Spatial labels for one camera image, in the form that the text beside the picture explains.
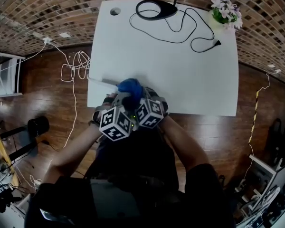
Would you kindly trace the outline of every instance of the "brick wall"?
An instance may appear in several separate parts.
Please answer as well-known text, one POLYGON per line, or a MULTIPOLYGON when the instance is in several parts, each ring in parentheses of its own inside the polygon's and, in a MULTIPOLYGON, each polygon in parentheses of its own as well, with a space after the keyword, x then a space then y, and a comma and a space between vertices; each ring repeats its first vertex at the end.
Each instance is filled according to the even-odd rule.
MULTIPOLYGON (((0 51, 27 55, 39 51, 49 36, 61 46, 91 43, 101 1, 0 0, 0 51), (59 33, 69 32, 70 38, 59 33)), ((231 0, 243 14, 237 32, 238 59, 269 70, 274 63, 285 81, 285 0, 231 0)), ((178 0, 205 10, 209 0, 178 0)))

